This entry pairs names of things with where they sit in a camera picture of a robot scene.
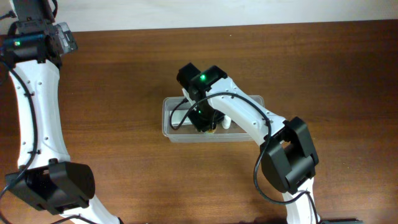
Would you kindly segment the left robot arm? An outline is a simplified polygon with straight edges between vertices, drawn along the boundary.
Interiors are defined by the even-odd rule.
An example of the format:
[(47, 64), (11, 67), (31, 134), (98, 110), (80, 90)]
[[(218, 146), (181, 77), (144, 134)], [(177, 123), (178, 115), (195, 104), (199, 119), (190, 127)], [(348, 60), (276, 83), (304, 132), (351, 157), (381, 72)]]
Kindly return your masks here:
[(97, 198), (93, 172), (74, 163), (65, 146), (58, 107), (62, 56), (77, 49), (68, 25), (56, 23), (56, 1), (11, 1), (15, 23), (1, 47), (13, 82), (21, 146), (18, 171), (5, 191), (38, 211), (74, 223), (120, 223)]

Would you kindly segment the white spray bottle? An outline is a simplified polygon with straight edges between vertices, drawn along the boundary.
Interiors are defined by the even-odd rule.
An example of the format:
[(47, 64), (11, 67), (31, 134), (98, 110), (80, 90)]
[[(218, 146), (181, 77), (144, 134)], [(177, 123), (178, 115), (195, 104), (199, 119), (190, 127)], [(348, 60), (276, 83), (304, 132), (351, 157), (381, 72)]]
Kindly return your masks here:
[(231, 123), (232, 123), (232, 119), (229, 116), (224, 115), (223, 121), (221, 122), (222, 127), (224, 129), (229, 129), (231, 126)]

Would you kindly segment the small jar gold lid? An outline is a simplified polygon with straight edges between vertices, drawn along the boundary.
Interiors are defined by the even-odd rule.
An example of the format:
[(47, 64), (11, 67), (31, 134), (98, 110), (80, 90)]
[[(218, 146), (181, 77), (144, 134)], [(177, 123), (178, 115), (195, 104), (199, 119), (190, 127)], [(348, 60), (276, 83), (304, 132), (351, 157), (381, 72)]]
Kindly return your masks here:
[(216, 129), (210, 129), (208, 131), (205, 132), (205, 134), (213, 134), (215, 133)]

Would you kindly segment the white Panadol medicine box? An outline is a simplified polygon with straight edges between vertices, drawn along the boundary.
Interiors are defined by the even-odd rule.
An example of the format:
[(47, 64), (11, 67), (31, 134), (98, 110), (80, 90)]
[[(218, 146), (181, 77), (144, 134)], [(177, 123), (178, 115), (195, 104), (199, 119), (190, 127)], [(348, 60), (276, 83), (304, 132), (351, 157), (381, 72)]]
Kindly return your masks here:
[[(178, 126), (181, 123), (181, 120), (183, 119), (183, 117), (186, 115), (187, 110), (178, 110), (175, 111), (173, 113), (171, 122), (172, 122), (172, 126)], [(190, 121), (189, 118), (186, 118), (182, 124), (182, 126), (186, 126), (186, 125), (192, 125), (192, 122)]]

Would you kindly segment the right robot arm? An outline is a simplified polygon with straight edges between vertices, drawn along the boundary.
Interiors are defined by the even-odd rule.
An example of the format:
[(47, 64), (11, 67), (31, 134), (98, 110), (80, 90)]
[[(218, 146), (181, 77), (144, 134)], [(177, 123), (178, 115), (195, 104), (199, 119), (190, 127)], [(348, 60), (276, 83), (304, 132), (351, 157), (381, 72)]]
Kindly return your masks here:
[(256, 190), (268, 202), (283, 205), (287, 223), (324, 223), (315, 206), (313, 183), (318, 154), (307, 124), (300, 118), (276, 115), (239, 89), (217, 66), (200, 71), (192, 63), (177, 73), (184, 102), (183, 119), (199, 132), (227, 128), (231, 119), (259, 146), (253, 170)]

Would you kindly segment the clear plastic container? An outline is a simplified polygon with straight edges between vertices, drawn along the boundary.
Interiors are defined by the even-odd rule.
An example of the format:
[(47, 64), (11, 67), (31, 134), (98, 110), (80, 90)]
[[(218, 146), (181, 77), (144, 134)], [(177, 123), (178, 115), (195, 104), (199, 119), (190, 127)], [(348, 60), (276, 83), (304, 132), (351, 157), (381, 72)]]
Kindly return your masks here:
[(178, 130), (170, 127), (170, 114), (172, 110), (184, 99), (183, 96), (167, 97), (162, 105), (162, 131), (174, 143), (189, 142), (244, 142), (252, 141), (252, 137), (240, 126), (232, 121), (229, 129), (224, 129), (218, 124), (213, 134), (205, 134), (195, 129), (194, 125), (181, 126)]

